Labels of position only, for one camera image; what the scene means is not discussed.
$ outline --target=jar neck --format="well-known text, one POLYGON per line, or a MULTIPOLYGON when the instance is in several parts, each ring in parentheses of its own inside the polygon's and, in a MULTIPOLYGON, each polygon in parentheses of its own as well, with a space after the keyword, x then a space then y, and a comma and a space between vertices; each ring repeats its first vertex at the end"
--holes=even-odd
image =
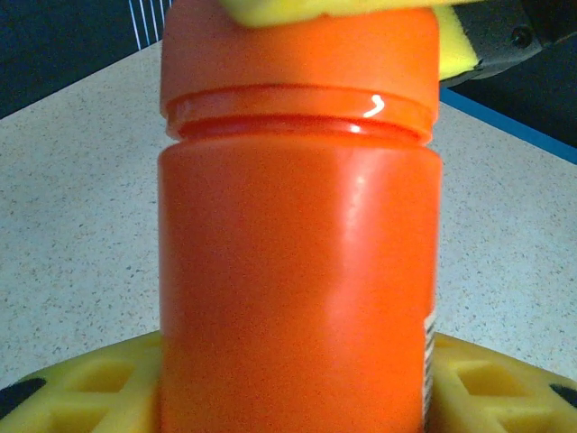
POLYGON ((425 145, 435 114, 415 101, 355 89, 251 86, 187 95, 167 109, 169 135, 350 134, 425 145))

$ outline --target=yellow plastic base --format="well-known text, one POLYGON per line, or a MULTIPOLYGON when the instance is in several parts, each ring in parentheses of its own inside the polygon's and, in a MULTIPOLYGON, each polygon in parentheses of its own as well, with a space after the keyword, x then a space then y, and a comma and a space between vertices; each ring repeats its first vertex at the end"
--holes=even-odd
MULTIPOLYGON (((0 433, 158 433, 160 333, 40 370, 46 384, 0 420, 0 433)), ((437 334, 431 433, 575 433, 577 408, 551 384, 577 383, 437 334)))

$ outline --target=dark background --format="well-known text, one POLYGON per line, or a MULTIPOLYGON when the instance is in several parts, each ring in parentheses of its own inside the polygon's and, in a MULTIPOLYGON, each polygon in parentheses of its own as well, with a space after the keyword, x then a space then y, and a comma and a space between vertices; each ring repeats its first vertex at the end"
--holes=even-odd
MULTIPOLYGON (((156 42, 170 3, 0 0, 0 118, 156 42)), ((577 147, 577 38, 453 90, 577 147)))

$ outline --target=yellow foam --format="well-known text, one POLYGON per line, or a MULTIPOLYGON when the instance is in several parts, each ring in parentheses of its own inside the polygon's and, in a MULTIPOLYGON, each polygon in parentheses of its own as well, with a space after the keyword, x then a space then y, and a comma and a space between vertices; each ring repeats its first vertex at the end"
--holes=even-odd
MULTIPOLYGON (((47 382, 0 420, 0 433, 160 433, 160 334, 40 370, 47 382)), ((575 433, 577 408, 551 384, 577 382, 437 334, 430 433, 575 433)))
POLYGON ((469 3, 476 0, 219 0, 233 19, 247 27, 296 23, 320 15, 343 16, 402 7, 469 3))
POLYGON ((479 59, 454 9, 451 6, 437 6, 433 10, 439 22, 441 40, 439 79, 456 77, 473 70, 479 59))

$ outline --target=white speckled surface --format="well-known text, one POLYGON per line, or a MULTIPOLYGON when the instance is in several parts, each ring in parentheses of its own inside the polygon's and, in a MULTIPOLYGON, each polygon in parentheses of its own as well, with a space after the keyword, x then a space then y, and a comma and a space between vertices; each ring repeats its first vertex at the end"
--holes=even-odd
MULTIPOLYGON (((160 45, 0 120, 0 387, 158 327, 160 45)), ((439 328, 577 379, 577 166, 450 107, 439 328)))

